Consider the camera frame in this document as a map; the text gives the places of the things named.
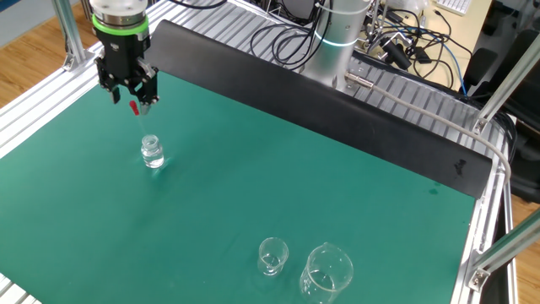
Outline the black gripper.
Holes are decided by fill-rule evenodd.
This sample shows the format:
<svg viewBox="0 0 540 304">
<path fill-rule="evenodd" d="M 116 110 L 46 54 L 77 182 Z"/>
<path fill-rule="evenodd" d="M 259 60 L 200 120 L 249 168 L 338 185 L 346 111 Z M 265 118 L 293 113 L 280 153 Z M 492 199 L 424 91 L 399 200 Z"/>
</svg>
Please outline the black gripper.
<svg viewBox="0 0 540 304">
<path fill-rule="evenodd" d="M 103 57 L 94 62 L 98 69 L 100 87 L 110 93 L 112 102 L 121 99 L 120 84 L 129 81 L 130 93 L 137 97 L 139 114 L 147 115 L 151 106 L 159 101 L 158 69 L 144 60 L 150 38 L 140 40 L 140 35 L 100 34 L 104 46 Z"/>
</svg>

